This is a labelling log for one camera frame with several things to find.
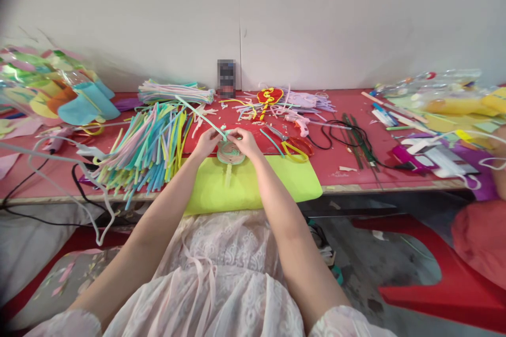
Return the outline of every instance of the person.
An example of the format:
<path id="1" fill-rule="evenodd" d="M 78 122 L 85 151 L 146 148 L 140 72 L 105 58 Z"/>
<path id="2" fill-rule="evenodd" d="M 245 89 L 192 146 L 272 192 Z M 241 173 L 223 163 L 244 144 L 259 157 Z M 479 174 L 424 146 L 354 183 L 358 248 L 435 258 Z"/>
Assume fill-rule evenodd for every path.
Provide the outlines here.
<path id="1" fill-rule="evenodd" d="M 493 135 L 506 141 L 506 125 Z M 497 159 L 486 163 L 500 168 L 506 160 L 506 144 L 494 138 L 489 142 Z M 451 224 L 451 233 L 453 247 L 460 258 L 506 290 L 506 170 L 492 170 L 492 176 L 497 196 L 461 210 Z"/>
<path id="2" fill-rule="evenodd" d="M 250 132 L 228 140 L 254 165 L 265 211 L 182 218 L 220 138 L 202 134 L 102 274 L 28 336 L 392 336 L 351 308 Z"/>

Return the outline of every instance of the yellow-green mat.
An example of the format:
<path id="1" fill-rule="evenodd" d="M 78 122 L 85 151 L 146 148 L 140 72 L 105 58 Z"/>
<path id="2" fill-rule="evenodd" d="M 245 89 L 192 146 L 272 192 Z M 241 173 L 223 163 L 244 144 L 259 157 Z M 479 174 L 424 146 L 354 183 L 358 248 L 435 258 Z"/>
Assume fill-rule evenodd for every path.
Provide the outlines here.
<path id="1" fill-rule="evenodd" d="M 309 162 L 295 163 L 280 155 L 267 155 L 267 161 L 296 202 L 316 199 L 322 187 Z M 195 187 L 185 215 L 263 208 L 255 168 L 249 159 L 232 167 L 230 187 L 225 187 L 227 166 L 217 158 L 200 165 Z"/>

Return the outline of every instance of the table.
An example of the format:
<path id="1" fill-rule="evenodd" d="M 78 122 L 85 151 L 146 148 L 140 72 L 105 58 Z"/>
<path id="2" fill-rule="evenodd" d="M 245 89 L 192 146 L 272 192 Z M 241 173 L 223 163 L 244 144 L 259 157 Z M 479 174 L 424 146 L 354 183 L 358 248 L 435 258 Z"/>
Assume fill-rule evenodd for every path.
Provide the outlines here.
<path id="1" fill-rule="evenodd" d="M 381 123 L 372 123 L 376 118 L 372 115 L 371 110 L 372 101 L 365 98 L 360 94 L 363 90 L 328 90 L 324 91 L 328 94 L 329 99 L 335 105 L 337 112 L 332 114 L 330 112 L 322 112 L 321 115 L 327 120 L 332 120 L 334 116 L 341 119 L 343 113 L 348 115 L 352 114 L 359 126 L 367 132 L 368 138 L 373 146 L 374 153 L 377 158 L 387 164 L 395 165 L 398 163 L 396 158 L 392 155 L 392 148 L 398 144 L 397 140 L 393 139 L 391 133 L 394 136 L 409 135 L 412 131 L 395 131 L 388 132 Z M 121 98 L 135 97 L 136 93 L 118 93 L 113 99 L 119 100 Z M 266 154 L 276 154 L 277 151 L 272 144 L 266 143 L 266 138 L 259 132 L 259 125 L 252 125 L 251 121 L 240 120 L 238 121 L 239 114 L 233 109 L 234 106 L 239 103 L 229 102 L 226 103 L 226 108 L 221 108 L 221 105 L 214 102 L 211 105 L 207 105 L 206 109 L 214 108 L 218 109 L 216 115 L 209 115 L 209 120 L 215 123 L 218 127 L 226 125 L 227 129 L 235 127 L 243 127 L 251 130 L 257 139 L 262 144 L 262 150 Z M 115 120 L 110 120 L 108 123 L 121 122 L 125 118 L 131 117 L 134 111 L 128 111 L 122 113 L 120 117 Z M 286 125 L 286 131 L 290 135 L 296 135 L 297 129 L 293 123 L 288 123 L 280 118 L 275 118 L 272 115 L 265 117 L 264 121 L 279 130 L 284 130 L 282 125 Z M 97 136 L 96 140 L 90 143 L 95 145 L 102 151 L 108 153 L 119 133 L 121 127 L 128 127 L 128 125 L 122 126 L 110 126 L 107 127 L 103 134 Z M 193 132 L 195 125 L 190 129 L 190 136 Z M 309 125 L 309 134 L 315 143 L 320 146 L 327 146 L 328 141 L 321 133 L 320 125 Z M 195 134 L 194 139 L 190 136 L 187 139 L 184 152 L 190 153 L 193 149 L 196 141 L 200 134 L 207 129 L 206 123 Z M 336 136 L 340 136 L 340 130 L 336 130 Z M 8 144 L 22 146 L 25 148 L 32 148 L 36 143 L 34 136 L 17 137 L 11 140 L 3 141 Z M 383 189 L 378 185 L 374 177 L 373 172 L 365 168 L 357 172 L 344 172 L 340 171 L 340 166 L 350 167 L 357 169 L 357 162 L 355 156 L 350 153 L 346 146 L 333 141 L 333 147 L 330 150 L 320 150 L 315 147 L 315 155 L 310 159 L 311 164 L 316 172 L 316 175 L 322 185 L 324 194 L 367 194 L 367 193 L 379 193 L 379 192 L 398 192 L 398 191 L 429 191 L 429 190 L 461 190 L 464 189 L 463 182 L 459 179 L 442 180 L 436 176 L 430 174 L 427 176 L 420 176 L 419 174 L 413 174 L 408 171 L 393 170 L 388 168 L 382 168 L 381 172 L 377 174 Z M 80 159 L 80 156 L 75 154 L 75 147 L 64 144 L 62 149 L 58 152 L 59 155 L 66 157 Z M 0 156 L 12 154 L 12 151 L 0 148 Z M 27 166 L 28 157 L 23 154 L 21 155 L 16 164 L 12 167 L 9 174 L 4 178 L 0 185 L 0 199 L 3 199 L 9 191 L 14 188 L 19 182 L 25 179 L 31 172 Z M 40 157 L 33 159 L 33 164 L 37 167 L 43 162 Z M 76 199 L 82 200 L 79 195 L 77 188 L 71 177 L 72 163 L 49 161 L 43 168 L 43 172 L 50 176 L 57 184 L 62 188 L 66 189 L 70 194 L 74 195 Z M 83 186 L 87 197 L 94 201 L 102 200 L 102 196 L 98 191 L 92 189 L 89 186 Z M 145 193 L 137 193 L 133 197 L 133 201 L 144 201 L 152 200 L 156 197 L 157 193 L 151 193 L 146 195 Z M 60 191 L 42 179 L 38 175 L 34 175 L 30 178 L 18 191 L 13 194 L 9 203 L 10 204 L 41 204 L 41 203 L 67 203 L 68 198 L 61 194 Z M 123 197 L 112 196 L 110 201 L 121 202 Z"/>

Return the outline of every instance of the lace sleeve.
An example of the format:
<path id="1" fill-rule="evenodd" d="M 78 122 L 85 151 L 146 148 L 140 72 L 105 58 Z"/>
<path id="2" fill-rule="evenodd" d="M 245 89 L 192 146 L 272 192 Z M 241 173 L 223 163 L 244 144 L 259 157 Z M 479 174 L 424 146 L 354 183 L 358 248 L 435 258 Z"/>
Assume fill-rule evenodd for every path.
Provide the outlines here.
<path id="1" fill-rule="evenodd" d="M 65 311 L 36 326 L 25 337 L 59 335 L 102 337 L 100 321 L 94 314 L 84 310 Z"/>
<path id="2" fill-rule="evenodd" d="M 313 326 L 308 337 L 395 337 L 391 331 L 370 325 L 364 315 L 348 306 L 329 309 Z"/>

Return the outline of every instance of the black cable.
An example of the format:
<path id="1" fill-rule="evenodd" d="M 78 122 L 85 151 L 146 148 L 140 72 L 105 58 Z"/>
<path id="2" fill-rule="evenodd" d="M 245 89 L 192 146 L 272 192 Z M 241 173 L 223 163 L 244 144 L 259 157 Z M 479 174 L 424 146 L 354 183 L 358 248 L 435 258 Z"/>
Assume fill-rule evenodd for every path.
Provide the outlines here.
<path id="1" fill-rule="evenodd" d="M 47 158 L 38 168 L 37 170 L 40 170 L 44 167 L 44 165 L 49 161 L 49 158 Z M 25 215 L 25 214 L 22 214 L 22 213 L 17 213 L 17 212 L 14 212 L 14 211 L 11 211 L 8 207 L 7 207 L 7 201 L 9 199 L 9 197 L 11 197 L 11 195 L 16 192 L 16 190 L 21 187 L 28 179 L 30 179 L 33 175 L 35 175 L 35 171 L 33 173 L 31 173 L 29 176 L 27 176 L 25 179 L 23 179 L 21 181 L 20 184 L 18 184 L 17 186 L 15 186 L 8 194 L 6 197 L 4 197 L 3 201 L 2 201 L 2 210 L 4 210 L 5 212 L 7 213 L 11 213 L 13 215 L 16 215 L 16 216 L 20 216 L 20 217 L 27 217 L 29 219 L 33 219 L 33 220 L 37 220 L 41 223 L 44 223 L 44 224 L 49 224 L 49 225 L 57 225 L 57 226 L 89 226 L 89 225 L 82 225 L 82 224 L 60 224 L 60 223 L 53 223 L 51 221 L 46 221 L 46 220 L 43 220 L 43 219 L 39 219 L 38 217 L 35 217 L 35 216 L 31 216 L 31 215 Z"/>
<path id="2" fill-rule="evenodd" d="M 382 167 L 385 167 L 387 169 L 394 169 L 394 170 L 411 170 L 412 169 L 411 165 L 408 165 L 408 164 L 400 164 L 400 165 L 397 165 L 397 166 L 388 166 L 388 165 L 384 164 L 383 162 L 380 162 L 378 160 L 378 158 L 376 158 L 376 156 L 374 155 L 373 146 L 372 146 L 371 142 L 369 141 L 369 138 L 367 136 L 367 132 L 365 130 L 363 130 L 361 127 L 356 126 L 356 125 L 352 125 L 352 124 L 348 124 L 348 123 L 346 123 L 344 121 L 341 121 L 341 120 L 329 120 L 329 121 L 326 122 L 326 124 L 328 124 L 328 125 L 322 125 L 321 131 L 322 131 L 322 134 L 327 138 L 327 140 L 329 142 L 329 147 L 322 147 L 322 146 L 316 144 L 309 135 L 307 136 L 307 138 L 311 141 L 311 143 L 313 145 L 315 145 L 317 148 L 320 148 L 322 150 L 329 150 L 329 149 L 331 149 L 332 145 L 333 145 L 332 138 L 335 139 L 338 142 L 341 142 L 343 145 L 346 145 L 346 146 L 349 146 L 349 147 L 362 147 L 362 145 L 365 145 L 365 147 L 367 148 L 369 154 L 373 158 L 374 162 L 377 163 L 378 165 L 380 165 Z M 343 141 L 343 140 L 337 138 L 333 134 L 333 131 L 332 131 L 333 128 L 331 127 L 331 125 L 333 125 L 333 124 L 338 124 L 338 125 L 346 126 L 346 127 L 351 128 L 355 132 L 357 132 L 358 136 L 359 136 L 359 141 L 357 141 L 358 144 L 352 144 L 352 143 L 349 143 L 349 142 L 346 142 L 346 141 Z M 325 126 L 328 126 L 328 128 L 329 128 L 328 134 L 325 133 L 325 129 L 324 129 Z"/>
<path id="3" fill-rule="evenodd" d="M 74 166 L 72 166 L 72 179 L 74 180 L 74 183 L 75 183 L 75 186 L 77 187 L 77 189 L 79 190 L 79 193 L 81 194 L 81 196 L 83 197 L 84 201 L 86 201 L 87 203 L 90 203 L 90 204 L 93 204 L 99 208 L 101 208 L 104 212 L 108 213 L 109 211 L 107 210 L 107 208 L 105 208 L 102 204 L 99 204 L 99 203 L 95 203 L 94 201 L 91 201 L 90 199 L 88 199 L 86 197 L 86 195 L 84 194 L 84 190 L 83 190 L 83 187 L 81 186 L 81 183 L 79 183 L 79 180 L 77 180 L 77 175 L 75 174 L 75 169 L 76 167 L 79 166 L 78 164 L 75 164 Z M 136 225 L 136 223 L 131 223 L 130 221 L 128 221 L 127 219 L 125 219 L 124 217 L 116 217 L 117 219 L 122 219 L 126 224 L 125 225 Z"/>
<path id="4" fill-rule="evenodd" d="M 50 151 L 50 154 L 53 155 L 54 154 L 54 150 L 51 150 Z M 39 171 L 40 169 L 42 169 L 44 167 L 44 165 L 49 161 L 49 158 L 47 158 L 38 168 L 37 168 L 37 171 Z M 74 182 L 76 183 L 77 185 L 77 188 L 79 189 L 79 192 L 81 193 L 81 195 L 83 196 L 84 200 L 90 204 L 93 204 L 99 208 L 101 208 L 103 211 L 107 212 L 107 209 L 102 206 L 101 204 L 99 203 L 95 203 L 91 200 L 89 200 L 86 195 L 84 194 L 84 191 L 81 187 L 81 184 L 77 181 L 77 177 L 75 175 L 75 168 L 76 166 L 78 166 L 77 164 L 74 165 L 72 167 L 72 179 L 74 179 Z M 86 226 L 86 227 L 93 227 L 92 225 L 87 225 L 87 224 L 73 224 L 73 223 L 54 223 L 54 222 L 51 222 L 51 221 L 47 221 L 47 220 L 43 220 L 43 219 L 39 219 L 38 217 L 35 217 L 35 216 L 31 216 L 31 215 L 26 215 L 26 214 L 22 214 L 22 213 L 17 213 L 17 212 L 14 212 L 12 210 L 9 209 L 9 207 L 7 206 L 7 201 L 9 200 L 9 198 L 12 196 L 12 194 L 14 192 L 16 192 L 16 190 L 21 187 L 27 180 L 29 180 L 33 175 L 35 175 L 36 172 L 34 171 L 33 173 L 31 173 L 29 176 L 27 176 L 25 179 L 23 179 L 21 181 L 20 184 L 18 184 L 17 186 L 15 186 L 8 194 L 7 196 L 3 199 L 2 201 L 2 206 L 1 206 L 1 210 L 7 212 L 7 213 L 11 213 L 13 215 L 16 215 L 16 216 L 20 216 L 20 217 L 26 217 L 28 219 L 33 219 L 33 220 L 36 220 L 36 221 L 39 221 L 41 223 L 44 223 L 44 224 L 48 224 L 48 225 L 56 225 L 56 226 Z M 131 223 L 129 221 L 127 221 L 126 219 L 122 218 L 122 217 L 119 217 L 120 219 L 122 219 L 126 224 L 124 224 L 125 226 L 126 225 L 135 225 L 135 223 Z"/>

